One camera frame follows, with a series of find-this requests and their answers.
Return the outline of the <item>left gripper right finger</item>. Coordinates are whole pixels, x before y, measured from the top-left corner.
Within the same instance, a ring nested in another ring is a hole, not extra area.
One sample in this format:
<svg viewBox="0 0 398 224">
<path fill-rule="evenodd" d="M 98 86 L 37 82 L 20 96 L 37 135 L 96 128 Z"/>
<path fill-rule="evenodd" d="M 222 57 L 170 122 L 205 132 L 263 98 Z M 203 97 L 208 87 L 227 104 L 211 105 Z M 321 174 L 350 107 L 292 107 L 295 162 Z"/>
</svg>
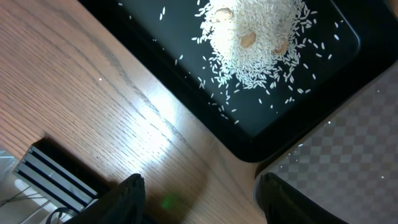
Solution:
<svg viewBox="0 0 398 224">
<path fill-rule="evenodd" d="M 258 206 L 269 224 L 343 224 L 277 175 L 258 177 Z"/>
</svg>

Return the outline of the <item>rice grains pile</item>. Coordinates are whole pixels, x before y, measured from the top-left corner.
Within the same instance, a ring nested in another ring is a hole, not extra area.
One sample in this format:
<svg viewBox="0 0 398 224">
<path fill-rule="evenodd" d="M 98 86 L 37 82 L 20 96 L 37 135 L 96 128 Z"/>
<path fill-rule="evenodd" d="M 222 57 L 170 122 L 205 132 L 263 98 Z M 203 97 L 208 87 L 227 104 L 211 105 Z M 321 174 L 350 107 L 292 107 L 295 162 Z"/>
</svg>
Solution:
<svg viewBox="0 0 398 224">
<path fill-rule="evenodd" d="M 323 80 L 350 29 L 331 1 L 114 1 L 156 64 L 242 128 L 270 124 Z"/>
</svg>

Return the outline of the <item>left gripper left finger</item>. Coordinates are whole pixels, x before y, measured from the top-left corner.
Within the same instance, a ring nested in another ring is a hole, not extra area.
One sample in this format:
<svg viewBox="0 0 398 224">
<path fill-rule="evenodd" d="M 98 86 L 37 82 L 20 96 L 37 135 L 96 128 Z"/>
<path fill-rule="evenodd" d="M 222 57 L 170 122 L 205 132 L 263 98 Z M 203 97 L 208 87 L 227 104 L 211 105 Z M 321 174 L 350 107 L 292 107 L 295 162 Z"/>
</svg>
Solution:
<svg viewBox="0 0 398 224">
<path fill-rule="evenodd" d="M 142 223 L 145 202 L 144 179 L 133 174 L 65 224 Z"/>
</svg>

